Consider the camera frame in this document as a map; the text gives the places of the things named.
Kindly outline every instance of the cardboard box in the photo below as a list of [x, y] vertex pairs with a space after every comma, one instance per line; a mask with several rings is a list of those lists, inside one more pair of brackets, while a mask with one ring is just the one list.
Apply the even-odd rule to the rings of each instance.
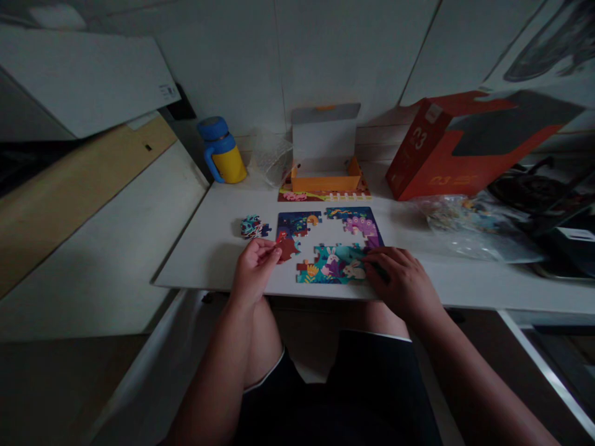
[[0, 199], [0, 299], [177, 140], [156, 116], [87, 141]]
[[294, 192], [355, 191], [361, 169], [355, 131], [361, 104], [298, 108], [292, 112]]
[[529, 91], [476, 100], [484, 96], [421, 101], [386, 173], [395, 199], [475, 195], [584, 110]]

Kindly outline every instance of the clear plastic container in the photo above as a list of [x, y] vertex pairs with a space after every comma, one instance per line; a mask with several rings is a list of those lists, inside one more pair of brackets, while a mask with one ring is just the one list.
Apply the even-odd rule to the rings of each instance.
[[263, 128], [255, 130], [251, 143], [248, 172], [274, 188], [281, 187], [293, 166], [293, 144]]

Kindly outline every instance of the white rabbit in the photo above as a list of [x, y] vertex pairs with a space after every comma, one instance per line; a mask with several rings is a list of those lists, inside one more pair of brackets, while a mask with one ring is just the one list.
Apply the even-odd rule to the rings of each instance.
[[359, 260], [354, 260], [349, 265], [343, 268], [343, 272], [349, 278], [365, 279], [366, 272], [362, 268], [357, 268], [358, 265], [360, 265]]
[[328, 258], [327, 264], [322, 267], [322, 274], [328, 276], [330, 274], [329, 266], [333, 263], [333, 261], [339, 263], [339, 256], [335, 254], [335, 248], [327, 248]]

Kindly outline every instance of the blue bottle lid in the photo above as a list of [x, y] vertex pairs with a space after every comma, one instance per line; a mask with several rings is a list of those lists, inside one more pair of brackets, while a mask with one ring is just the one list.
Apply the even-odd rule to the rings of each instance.
[[212, 116], [211, 118], [204, 119], [196, 126], [200, 136], [205, 141], [217, 141], [218, 139], [225, 138], [229, 134], [229, 128], [225, 119], [220, 116]]

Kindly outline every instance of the yellow water bottle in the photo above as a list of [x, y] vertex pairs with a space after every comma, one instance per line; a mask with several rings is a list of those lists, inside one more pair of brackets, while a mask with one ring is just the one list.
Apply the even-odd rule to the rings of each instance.
[[213, 116], [196, 127], [205, 140], [205, 161], [215, 180], [231, 184], [242, 181], [247, 175], [246, 167], [225, 119]]

